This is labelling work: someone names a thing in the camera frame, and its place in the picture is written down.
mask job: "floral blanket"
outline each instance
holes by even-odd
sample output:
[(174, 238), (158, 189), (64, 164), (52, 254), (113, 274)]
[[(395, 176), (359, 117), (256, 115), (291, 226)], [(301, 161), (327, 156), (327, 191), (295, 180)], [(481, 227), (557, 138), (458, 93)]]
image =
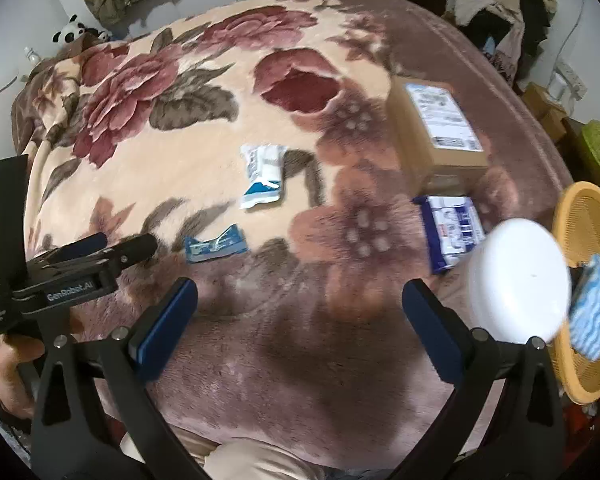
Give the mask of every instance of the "floral blanket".
[[(570, 177), (544, 131), (458, 31), (403, 0), (247, 0), (44, 73), (28, 256), (100, 231), (158, 238), (117, 293), (77, 309), (87, 338), (195, 280), (196, 318), (149, 387), (170, 424), (382, 468), (438, 414), (450, 387), (400, 309), (405, 281), (432, 280), (387, 133), (390, 72), (454, 90), (490, 156), (473, 195), (487, 229), (552, 210)], [(280, 202), (238, 208), (245, 143), (288, 146)], [(234, 223), (249, 253), (186, 262), (185, 236)]]

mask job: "pile of clothes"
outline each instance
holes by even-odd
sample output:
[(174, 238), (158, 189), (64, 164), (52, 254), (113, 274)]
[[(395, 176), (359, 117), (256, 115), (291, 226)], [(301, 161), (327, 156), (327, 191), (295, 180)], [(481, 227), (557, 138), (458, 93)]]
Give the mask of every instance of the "pile of clothes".
[(456, 0), (454, 19), (513, 85), (539, 55), (556, 10), (555, 0)]

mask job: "cream fabric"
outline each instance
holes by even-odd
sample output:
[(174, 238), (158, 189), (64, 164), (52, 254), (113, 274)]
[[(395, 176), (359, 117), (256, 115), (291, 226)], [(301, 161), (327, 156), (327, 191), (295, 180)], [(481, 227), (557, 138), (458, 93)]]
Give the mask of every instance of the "cream fabric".
[[(218, 446), (189, 431), (172, 430), (212, 480), (324, 480), (320, 466), (265, 442), (233, 438)], [(144, 462), (128, 433), (122, 438), (120, 449)]]

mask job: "human hand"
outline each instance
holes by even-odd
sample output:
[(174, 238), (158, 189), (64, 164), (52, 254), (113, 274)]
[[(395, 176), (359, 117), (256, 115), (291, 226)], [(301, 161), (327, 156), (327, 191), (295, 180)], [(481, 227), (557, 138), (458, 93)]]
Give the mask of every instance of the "human hand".
[[(70, 318), (72, 333), (84, 330), (75, 317)], [(35, 361), (45, 353), (42, 341), (20, 334), (0, 335), (0, 403), (18, 418), (32, 418), (35, 402), (18, 373), (18, 365)]]

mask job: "white cable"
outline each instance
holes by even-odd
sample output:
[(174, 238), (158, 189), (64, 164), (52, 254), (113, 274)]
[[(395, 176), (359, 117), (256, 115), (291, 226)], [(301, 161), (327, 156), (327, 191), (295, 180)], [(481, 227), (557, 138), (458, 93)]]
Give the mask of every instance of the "white cable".
[[(566, 99), (566, 103), (564, 105), (564, 109), (567, 112), (567, 115), (571, 117), (576, 109), (576, 97), (573, 95), (573, 91), (571, 91), (570, 87), (565, 89), (565, 95), (568, 95), (569, 98)], [(565, 102), (565, 96), (562, 97), (562, 102)]]
[(555, 72), (555, 67), (556, 67), (556, 65), (558, 65), (558, 60), (560, 59), (560, 54), (562, 54), (562, 51), (564, 50), (564, 47), (567, 45), (567, 42), (569, 41), (569, 39), (571, 38), (571, 36), (573, 35), (573, 33), (578, 28), (578, 25), (580, 25), (580, 20), (582, 19), (582, 15), (584, 13), (584, 4), (585, 4), (585, 1), (586, 0), (582, 0), (582, 4), (580, 6), (580, 13), (578, 14), (578, 19), (576, 20), (576, 23), (573, 25), (573, 28), (571, 29), (570, 33), (565, 38), (564, 42), (562, 42), (562, 46), (560, 47), (560, 50), (558, 51), (558, 55), (555, 57), (554, 67), (551, 70), (551, 74), (553, 74)]

